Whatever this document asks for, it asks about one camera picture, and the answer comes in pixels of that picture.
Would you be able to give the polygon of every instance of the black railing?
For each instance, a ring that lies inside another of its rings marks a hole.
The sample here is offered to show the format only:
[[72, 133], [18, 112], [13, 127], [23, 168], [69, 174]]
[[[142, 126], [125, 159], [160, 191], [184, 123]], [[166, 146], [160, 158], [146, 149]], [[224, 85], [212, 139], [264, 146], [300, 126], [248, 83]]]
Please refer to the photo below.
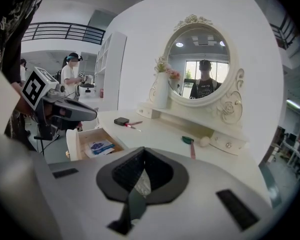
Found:
[[68, 22], [38, 22], [29, 25], [22, 41], [71, 39], [101, 45], [104, 35], [104, 30], [92, 26]]
[[297, 28], [292, 19], [286, 14], [283, 18], [281, 26], [270, 24], [276, 42], [280, 48], [288, 49], [298, 36]]

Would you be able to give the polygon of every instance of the open drawer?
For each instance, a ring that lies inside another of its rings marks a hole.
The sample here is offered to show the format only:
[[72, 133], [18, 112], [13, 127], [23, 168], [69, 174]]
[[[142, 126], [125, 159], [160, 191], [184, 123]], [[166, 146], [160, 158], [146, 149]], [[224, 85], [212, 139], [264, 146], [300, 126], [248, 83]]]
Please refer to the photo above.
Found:
[[84, 160], [90, 159], [85, 154], [85, 145], [91, 142], [108, 140], [114, 144], [114, 151], [112, 153], [124, 150], [104, 129], [92, 129], [85, 131], [67, 130], [66, 144], [70, 154], [70, 160]]

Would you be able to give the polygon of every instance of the round ball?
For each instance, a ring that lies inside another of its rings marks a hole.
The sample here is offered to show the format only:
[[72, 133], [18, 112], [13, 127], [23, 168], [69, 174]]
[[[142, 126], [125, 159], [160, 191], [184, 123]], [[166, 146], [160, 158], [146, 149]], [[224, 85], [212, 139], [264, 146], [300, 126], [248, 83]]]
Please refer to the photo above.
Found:
[[210, 143], [210, 138], [207, 136], [204, 136], [202, 139], [200, 139], [200, 146], [205, 147], [208, 146]]

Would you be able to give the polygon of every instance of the white t-shirt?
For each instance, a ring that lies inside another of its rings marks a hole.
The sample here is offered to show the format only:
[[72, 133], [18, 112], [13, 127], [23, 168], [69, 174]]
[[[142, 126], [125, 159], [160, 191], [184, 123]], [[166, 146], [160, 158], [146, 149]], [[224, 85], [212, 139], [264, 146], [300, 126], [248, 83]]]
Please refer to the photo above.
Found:
[[68, 65], [65, 65], [63, 69], [61, 70], [61, 78], [60, 78], [60, 83], [64, 85], [65, 87], [65, 92], [64, 96], [74, 99], [76, 97], [76, 84], [71, 83], [71, 84], [66, 84], [65, 79], [70, 79], [70, 78], [75, 78], [74, 70], [71, 69]]
[[20, 65], [20, 81], [26, 81], [26, 68]]

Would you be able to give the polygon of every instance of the ceiling light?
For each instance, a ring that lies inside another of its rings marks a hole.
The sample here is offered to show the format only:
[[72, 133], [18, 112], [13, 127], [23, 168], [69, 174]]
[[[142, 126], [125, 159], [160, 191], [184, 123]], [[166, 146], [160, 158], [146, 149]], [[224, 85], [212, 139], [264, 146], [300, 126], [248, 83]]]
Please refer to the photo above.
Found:
[[300, 106], [297, 103], [294, 103], [292, 100], [287, 99], [286, 102], [288, 102], [291, 106], [295, 107], [296, 109], [300, 110]]

